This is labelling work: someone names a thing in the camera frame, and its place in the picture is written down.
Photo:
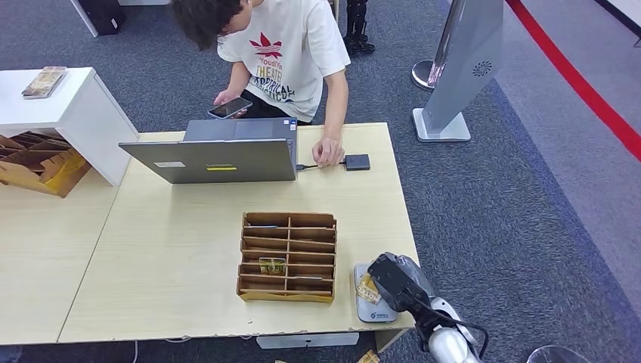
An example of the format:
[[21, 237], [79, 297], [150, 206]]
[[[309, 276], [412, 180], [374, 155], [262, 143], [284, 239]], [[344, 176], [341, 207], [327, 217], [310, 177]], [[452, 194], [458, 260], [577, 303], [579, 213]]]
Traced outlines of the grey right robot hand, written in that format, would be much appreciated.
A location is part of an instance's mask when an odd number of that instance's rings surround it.
[[401, 298], [398, 295], [398, 292], [392, 288], [391, 290], [383, 286], [377, 280], [373, 281], [373, 285], [378, 291], [378, 294], [381, 296], [381, 301], [384, 301], [385, 304], [394, 312], [400, 313], [404, 311], [402, 306]]

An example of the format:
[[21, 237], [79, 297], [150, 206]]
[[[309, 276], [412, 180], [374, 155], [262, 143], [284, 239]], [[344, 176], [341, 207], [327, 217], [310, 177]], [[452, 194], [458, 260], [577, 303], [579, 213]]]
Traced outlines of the person's left hand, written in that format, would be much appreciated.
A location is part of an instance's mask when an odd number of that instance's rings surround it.
[[311, 151], [312, 158], [319, 167], [338, 165], [345, 156], [341, 141], [329, 137], [319, 140]]

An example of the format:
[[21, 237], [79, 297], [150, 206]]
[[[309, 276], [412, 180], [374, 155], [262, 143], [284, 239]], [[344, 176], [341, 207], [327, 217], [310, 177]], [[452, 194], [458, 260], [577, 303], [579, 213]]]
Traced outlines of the person's right hand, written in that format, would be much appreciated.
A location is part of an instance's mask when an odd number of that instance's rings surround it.
[[241, 94], [242, 94], [242, 91], [232, 90], [229, 88], [225, 89], [218, 93], [218, 95], [215, 97], [213, 101], [213, 104], [215, 106], [226, 104], [227, 102], [230, 102], [236, 98], [239, 98]]

